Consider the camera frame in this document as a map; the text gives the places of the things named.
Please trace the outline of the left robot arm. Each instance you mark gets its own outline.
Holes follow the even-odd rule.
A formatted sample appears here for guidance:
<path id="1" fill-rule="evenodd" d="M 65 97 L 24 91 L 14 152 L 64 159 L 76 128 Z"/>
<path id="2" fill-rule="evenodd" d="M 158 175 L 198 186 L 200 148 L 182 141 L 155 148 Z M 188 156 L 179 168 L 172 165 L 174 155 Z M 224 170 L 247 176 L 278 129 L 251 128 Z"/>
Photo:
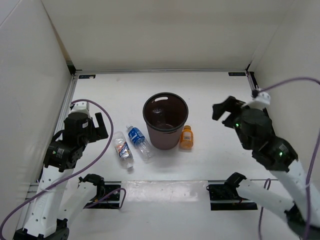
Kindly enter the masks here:
<path id="1" fill-rule="evenodd" d="M 107 139 L 108 132 L 100 112 L 95 114 L 95 127 L 87 110 L 71 112 L 64 120 L 64 129 L 57 133 L 46 151 L 42 177 L 30 216 L 22 228 L 16 230 L 15 240 L 66 240 L 70 225 L 86 204 L 105 195 L 104 178 L 97 174 L 80 177 L 74 196 L 62 204 L 67 186 L 62 179 L 71 176 L 86 146 Z"/>

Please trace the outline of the orange plastic bottle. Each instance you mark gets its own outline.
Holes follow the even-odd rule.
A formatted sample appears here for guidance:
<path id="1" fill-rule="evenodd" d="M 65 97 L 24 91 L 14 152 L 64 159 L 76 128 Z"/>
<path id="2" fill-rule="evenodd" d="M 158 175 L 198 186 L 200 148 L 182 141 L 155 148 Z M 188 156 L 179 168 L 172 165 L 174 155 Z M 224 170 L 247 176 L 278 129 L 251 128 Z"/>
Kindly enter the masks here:
<path id="1" fill-rule="evenodd" d="M 190 151 L 194 145 L 194 134 L 189 125 L 185 125 L 180 135 L 179 147 L 183 150 Z"/>

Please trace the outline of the clear bottle orange blue label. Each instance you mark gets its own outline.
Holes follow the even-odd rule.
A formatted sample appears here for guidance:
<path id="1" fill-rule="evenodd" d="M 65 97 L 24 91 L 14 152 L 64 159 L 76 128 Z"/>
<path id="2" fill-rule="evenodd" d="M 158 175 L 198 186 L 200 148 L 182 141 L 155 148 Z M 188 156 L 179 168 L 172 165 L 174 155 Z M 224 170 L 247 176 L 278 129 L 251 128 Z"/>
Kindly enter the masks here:
<path id="1" fill-rule="evenodd" d="M 134 168 L 134 157 L 127 140 L 121 131 L 114 133 L 113 143 L 121 166 L 129 172 L 132 171 Z"/>

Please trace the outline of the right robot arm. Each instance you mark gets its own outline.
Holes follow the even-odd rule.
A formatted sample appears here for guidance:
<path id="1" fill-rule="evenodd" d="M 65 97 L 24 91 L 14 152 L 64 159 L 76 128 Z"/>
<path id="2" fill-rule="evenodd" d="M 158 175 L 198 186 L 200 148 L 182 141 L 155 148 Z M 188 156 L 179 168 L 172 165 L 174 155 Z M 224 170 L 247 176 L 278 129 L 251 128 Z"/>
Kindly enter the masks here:
<path id="1" fill-rule="evenodd" d="M 241 146 L 283 185 L 291 196 L 284 198 L 234 172 L 225 182 L 224 193 L 230 200 L 251 200 L 277 215 L 304 240 L 320 238 L 320 193 L 309 181 L 298 154 L 288 141 L 276 136 L 273 122 L 263 111 L 265 103 L 245 103 L 229 96 L 212 106 L 217 121 L 228 112 L 222 124 L 234 129 Z"/>

